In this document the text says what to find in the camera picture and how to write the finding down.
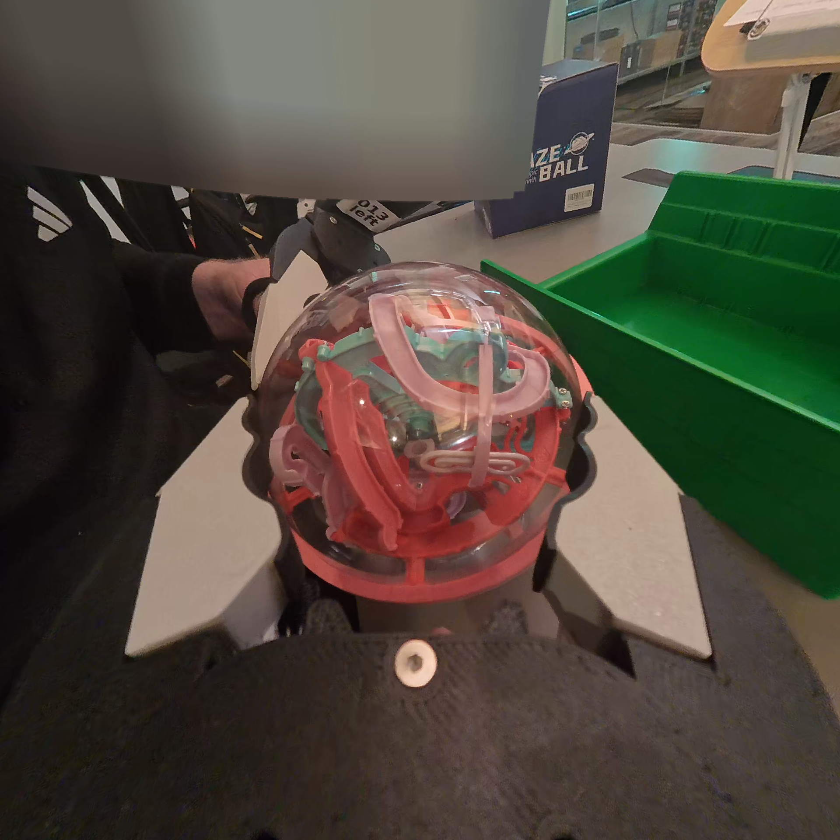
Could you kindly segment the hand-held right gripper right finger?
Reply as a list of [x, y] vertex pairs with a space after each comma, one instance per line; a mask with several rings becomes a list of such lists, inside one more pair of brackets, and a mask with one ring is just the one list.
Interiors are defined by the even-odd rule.
[[543, 593], [563, 630], [605, 655], [635, 638], [694, 660], [712, 655], [676, 483], [600, 396], [577, 438], [583, 476], [559, 506]]

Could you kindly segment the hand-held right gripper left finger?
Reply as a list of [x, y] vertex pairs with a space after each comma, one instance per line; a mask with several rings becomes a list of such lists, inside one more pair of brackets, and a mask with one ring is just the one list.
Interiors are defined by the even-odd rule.
[[277, 638], [286, 604], [275, 509], [249, 487], [249, 399], [239, 399], [157, 495], [124, 653], [219, 632], [237, 650]]

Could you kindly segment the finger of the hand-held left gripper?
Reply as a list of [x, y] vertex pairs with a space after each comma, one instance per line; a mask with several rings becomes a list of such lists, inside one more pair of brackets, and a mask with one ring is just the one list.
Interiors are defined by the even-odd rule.
[[282, 276], [259, 296], [255, 336], [249, 354], [250, 386], [259, 388], [278, 342], [299, 318], [306, 301], [329, 287], [318, 262], [299, 251]]

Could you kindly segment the clear maze ball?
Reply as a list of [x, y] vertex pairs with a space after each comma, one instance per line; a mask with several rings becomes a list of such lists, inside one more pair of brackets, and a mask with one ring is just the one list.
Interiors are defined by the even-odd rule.
[[495, 589], [553, 560], [591, 388], [546, 318], [461, 266], [324, 291], [255, 389], [255, 456], [309, 577], [377, 602]]

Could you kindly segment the person's left forearm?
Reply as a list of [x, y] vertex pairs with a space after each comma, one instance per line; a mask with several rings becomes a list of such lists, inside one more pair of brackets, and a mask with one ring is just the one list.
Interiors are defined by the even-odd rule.
[[133, 331], [147, 351], [155, 356], [213, 348], [214, 336], [193, 292], [201, 258], [150, 252], [118, 240], [112, 241], [112, 255], [128, 295]]

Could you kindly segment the person's left hand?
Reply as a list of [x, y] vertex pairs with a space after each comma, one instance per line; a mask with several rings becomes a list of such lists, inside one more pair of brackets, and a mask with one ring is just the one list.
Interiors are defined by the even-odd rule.
[[253, 339], [242, 315], [247, 288], [270, 276], [270, 260], [205, 260], [192, 273], [192, 292], [213, 337], [222, 343], [245, 345]]

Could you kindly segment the green plastic bin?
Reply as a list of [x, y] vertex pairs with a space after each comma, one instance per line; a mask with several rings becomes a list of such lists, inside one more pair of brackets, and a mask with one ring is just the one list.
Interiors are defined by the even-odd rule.
[[643, 234], [541, 284], [480, 267], [680, 489], [838, 597], [837, 183], [683, 171]]

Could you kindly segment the blue cardboard box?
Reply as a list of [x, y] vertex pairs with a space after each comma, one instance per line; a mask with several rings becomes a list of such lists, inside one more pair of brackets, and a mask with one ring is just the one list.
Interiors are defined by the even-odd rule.
[[491, 238], [601, 211], [618, 71], [584, 59], [541, 69], [526, 185], [512, 198], [475, 202]]

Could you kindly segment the storage shelf with boxes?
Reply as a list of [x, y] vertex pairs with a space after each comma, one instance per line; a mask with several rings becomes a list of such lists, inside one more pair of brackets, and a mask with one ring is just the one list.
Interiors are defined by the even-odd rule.
[[698, 60], [720, 1], [569, 1], [564, 54], [618, 65], [634, 80]]

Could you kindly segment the printed instruction sheet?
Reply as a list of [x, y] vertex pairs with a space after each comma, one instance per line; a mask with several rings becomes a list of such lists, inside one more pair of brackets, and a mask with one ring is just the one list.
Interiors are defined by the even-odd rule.
[[724, 20], [749, 39], [836, 29], [838, 1], [746, 1]]

